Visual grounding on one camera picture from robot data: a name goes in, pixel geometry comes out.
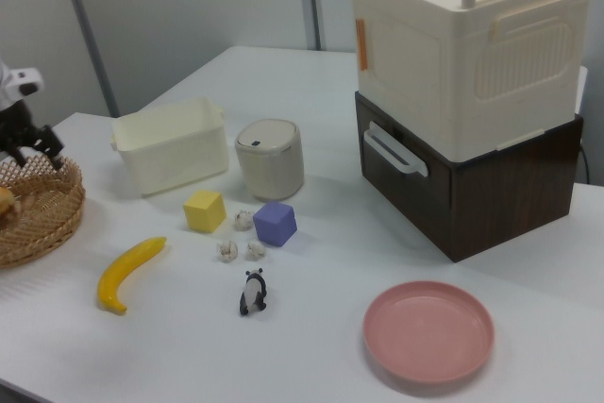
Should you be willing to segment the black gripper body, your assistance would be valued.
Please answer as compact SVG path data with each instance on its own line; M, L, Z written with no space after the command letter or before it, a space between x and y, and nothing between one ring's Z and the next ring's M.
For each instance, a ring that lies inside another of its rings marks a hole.
M26 146L40 150L39 128L33 124L32 114L24 100L1 110L1 150L15 154Z

